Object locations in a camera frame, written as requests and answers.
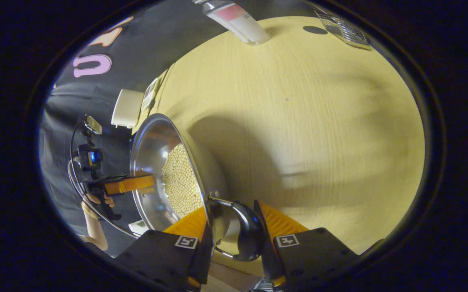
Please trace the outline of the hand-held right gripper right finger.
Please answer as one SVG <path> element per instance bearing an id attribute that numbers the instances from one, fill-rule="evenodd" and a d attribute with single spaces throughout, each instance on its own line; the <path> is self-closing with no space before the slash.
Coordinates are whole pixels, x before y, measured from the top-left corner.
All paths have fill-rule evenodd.
<path id="1" fill-rule="evenodd" d="M 323 288 L 347 273 L 358 255 L 325 228 L 308 229 L 262 201 L 262 266 L 273 288 Z"/>

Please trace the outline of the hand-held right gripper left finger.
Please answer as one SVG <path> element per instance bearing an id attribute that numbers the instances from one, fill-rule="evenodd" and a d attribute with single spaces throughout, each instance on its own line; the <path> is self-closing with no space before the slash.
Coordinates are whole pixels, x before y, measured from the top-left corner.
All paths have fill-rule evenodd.
<path id="1" fill-rule="evenodd" d="M 212 249 L 205 210 L 198 208 L 163 231 L 146 231 L 115 261 L 152 288 L 200 290 Z"/>

